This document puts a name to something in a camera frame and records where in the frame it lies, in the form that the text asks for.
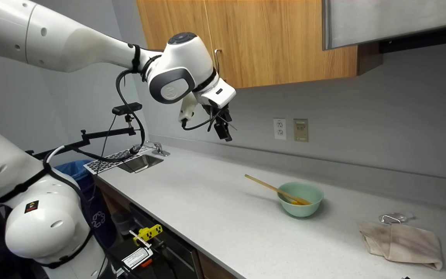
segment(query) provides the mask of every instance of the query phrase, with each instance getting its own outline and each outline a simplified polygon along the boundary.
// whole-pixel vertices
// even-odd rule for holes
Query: faucet
[[[152,142],[152,141],[146,141],[146,143],[152,143],[154,145],[154,149],[155,149],[153,151],[154,155],[159,155],[159,156],[163,156],[163,157],[170,155],[169,152],[163,150],[163,146],[161,145],[161,143]]]

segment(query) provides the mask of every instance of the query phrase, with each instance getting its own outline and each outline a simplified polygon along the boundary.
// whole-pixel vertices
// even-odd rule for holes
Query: trash can
[[[55,169],[75,179],[87,201],[90,201],[92,224],[96,228],[99,237],[98,241],[109,248],[116,240],[117,229],[111,220],[110,211],[106,206],[101,191],[99,188],[94,187],[92,174],[84,167],[84,164],[89,162],[91,161],[73,161],[56,166]]]

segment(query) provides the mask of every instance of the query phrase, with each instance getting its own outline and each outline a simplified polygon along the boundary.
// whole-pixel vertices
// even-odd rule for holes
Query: recycling symbol
[[[102,211],[98,211],[92,216],[92,225],[94,228],[99,228],[106,221],[106,214]]]

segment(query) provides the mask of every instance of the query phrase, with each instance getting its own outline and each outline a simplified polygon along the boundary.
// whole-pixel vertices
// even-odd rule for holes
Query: cabinet handle
[[[216,68],[216,72],[220,73],[220,62],[218,60],[218,52],[221,52],[221,49],[214,50],[214,67]]]

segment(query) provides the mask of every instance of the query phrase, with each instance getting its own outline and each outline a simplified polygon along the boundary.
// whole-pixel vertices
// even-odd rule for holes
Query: wooden spoon
[[[306,201],[303,198],[299,198],[297,196],[293,196],[293,195],[291,195],[291,194],[289,194],[289,193],[287,193],[285,191],[282,191],[282,190],[280,190],[278,188],[275,188],[275,187],[271,186],[270,184],[267,184],[266,182],[263,182],[263,181],[261,181],[261,180],[259,180],[257,178],[254,178],[254,177],[252,177],[252,176],[250,176],[248,174],[246,174],[244,176],[247,177],[250,180],[253,180],[254,182],[257,182],[257,183],[259,183],[259,184],[261,184],[263,186],[268,187],[269,189],[272,189],[273,191],[275,191],[277,193],[280,193],[280,194],[286,196],[287,198],[290,198],[291,200],[296,201],[298,205],[310,205],[311,204],[310,202]]]

